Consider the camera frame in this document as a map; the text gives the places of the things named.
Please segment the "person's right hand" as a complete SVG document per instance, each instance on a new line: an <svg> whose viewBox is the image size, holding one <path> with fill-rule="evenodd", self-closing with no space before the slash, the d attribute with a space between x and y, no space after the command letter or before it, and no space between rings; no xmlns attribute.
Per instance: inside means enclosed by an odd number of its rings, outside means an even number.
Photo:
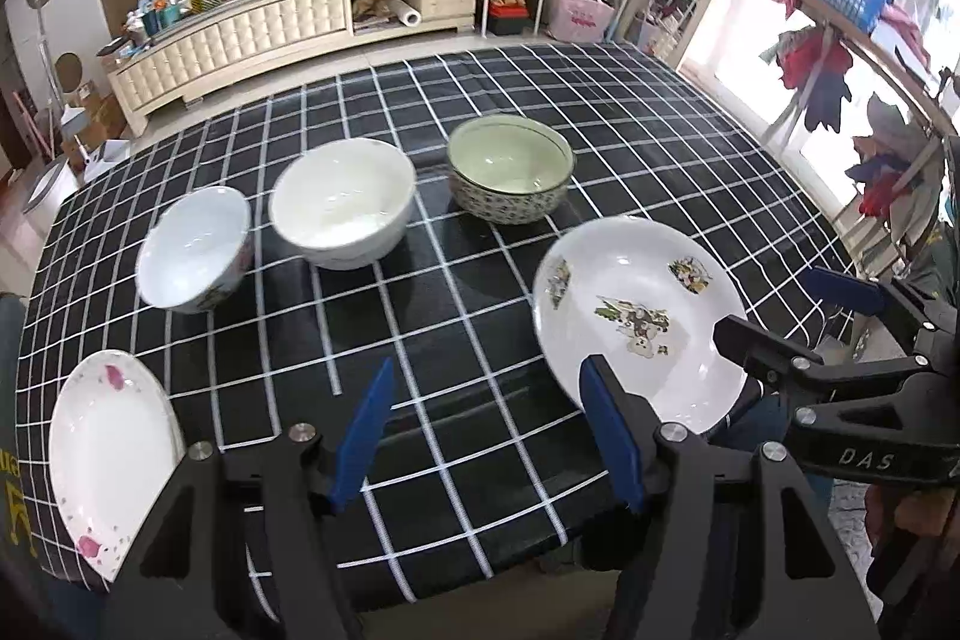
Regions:
<svg viewBox="0 0 960 640"><path fill-rule="evenodd" d="M893 530L918 537L939 537L947 530L950 541L957 542L958 512L952 510L956 495L955 489L903 494L893 487L867 487L864 526L872 552Z"/></svg>

